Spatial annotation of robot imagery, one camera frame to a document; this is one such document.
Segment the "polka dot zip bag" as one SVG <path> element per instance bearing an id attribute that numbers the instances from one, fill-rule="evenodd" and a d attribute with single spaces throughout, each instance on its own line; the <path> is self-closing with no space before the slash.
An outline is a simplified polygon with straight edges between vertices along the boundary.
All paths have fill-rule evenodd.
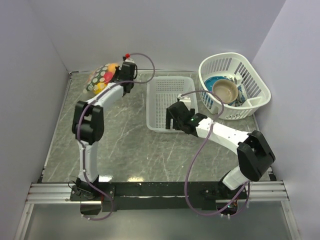
<path id="1" fill-rule="evenodd" d="M 83 90 L 84 94 L 87 94 L 89 92 L 93 93 L 93 89 L 94 86 L 99 83 L 99 82 L 103 82 L 104 83 L 104 78 L 103 76 L 105 75 L 105 73 L 107 72 L 107 64 L 101 65 L 100 67 L 98 67 L 95 71 L 93 71 L 91 73 L 91 75 L 88 77 L 85 88 Z"/>

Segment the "yellow fake lemon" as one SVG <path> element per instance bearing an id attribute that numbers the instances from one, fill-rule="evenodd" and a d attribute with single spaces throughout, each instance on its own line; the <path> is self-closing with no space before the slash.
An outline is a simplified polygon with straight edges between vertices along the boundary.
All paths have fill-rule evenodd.
<path id="1" fill-rule="evenodd" d="M 97 83 L 93 88 L 93 93 L 95 95 L 98 95 L 100 92 L 102 92 L 107 87 L 107 84 L 104 82 Z"/>

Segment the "orange fake peach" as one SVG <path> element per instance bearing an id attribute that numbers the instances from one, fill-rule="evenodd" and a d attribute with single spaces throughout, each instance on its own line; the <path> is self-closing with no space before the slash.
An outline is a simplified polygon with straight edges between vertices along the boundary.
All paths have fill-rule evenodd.
<path id="1" fill-rule="evenodd" d="M 114 74 L 116 72 L 117 68 L 119 67 L 119 64 L 118 63 L 108 63 L 106 65 L 106 67 L 107 67 L 108 72 L 111 72 Z"/>

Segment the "red fake apple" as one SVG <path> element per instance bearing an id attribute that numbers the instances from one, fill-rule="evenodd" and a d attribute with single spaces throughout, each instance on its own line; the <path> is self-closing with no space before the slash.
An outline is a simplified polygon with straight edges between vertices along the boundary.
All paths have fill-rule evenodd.
<path id="1" fill-rule="evenodd" d="M 107 71 L 107 72 L 104 74 L 104 76 L 103 76 L 103 78 L 104 78 L 104 80 L 103 80 L 104 83 L 105 83 L 105 84 L 108 84 L 108 83 L 112 80 L 113 76 L 114 76 L 114 73 L 113 73 L 113 72 Z"/>

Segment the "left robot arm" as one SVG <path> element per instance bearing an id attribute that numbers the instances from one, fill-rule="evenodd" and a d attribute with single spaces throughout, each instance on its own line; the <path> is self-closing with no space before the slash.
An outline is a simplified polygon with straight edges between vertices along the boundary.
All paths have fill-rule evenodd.
<path id="1" fill-rule="evenodd" d="M 84 89 L 93 92 L 94 97 L 75 105 L 71 130 L 78 141 L 80 171 L 74 193 L 88 201 L 94 201 L 101 194 L 97 152 L 105 130 L 104 110 L 131 92 L 136 77 L 137 65 L 131 58 L 122 63 L 108 63 L 91 75 Z"/>

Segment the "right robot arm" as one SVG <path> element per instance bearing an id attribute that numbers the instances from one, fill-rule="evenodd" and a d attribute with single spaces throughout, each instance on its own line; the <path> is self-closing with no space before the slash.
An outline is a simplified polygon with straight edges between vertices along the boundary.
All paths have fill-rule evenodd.
<path id="1" fill-rule="evenodd" d="M 208 141 L 227 148 L 237 156 L 238 165 L 228 171 L 213 189 L 202 191 L 213 199 L 230 199 L 244 184 L 258 182 L 276 160 L 260 131 L 245 132 L 220 124 L 202 113 L 196 113 L 193 108 L 187 108 L 181 100 L 167 108 L 166 127 L 203 139 L 188 167 L 188 174 Z"/>

